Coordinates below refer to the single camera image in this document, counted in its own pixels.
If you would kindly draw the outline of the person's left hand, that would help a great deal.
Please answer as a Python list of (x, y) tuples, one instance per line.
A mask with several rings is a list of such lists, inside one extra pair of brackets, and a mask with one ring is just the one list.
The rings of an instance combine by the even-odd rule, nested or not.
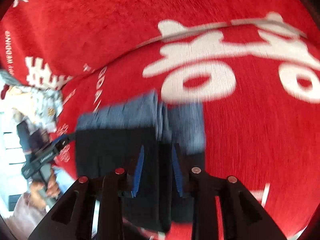
[(60, 193), (60, 188), (56, 182), (54, 170), (50, 169), (50, 178), (47, 185), (38, 180), (33, 180), (29, 186), (30, 201), (33, 206), (44, 210), (47, 206), (47, 198), (56, 198)]

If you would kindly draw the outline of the person's left forearm sleeve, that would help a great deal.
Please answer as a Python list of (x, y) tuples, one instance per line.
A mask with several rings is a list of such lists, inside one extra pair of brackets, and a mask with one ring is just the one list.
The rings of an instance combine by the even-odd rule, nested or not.
[(37, 191), (24, 193), (18, 199), (12, 215), (4, 221), (17, 239), (28, 239), (47, 214), (47, 203)]

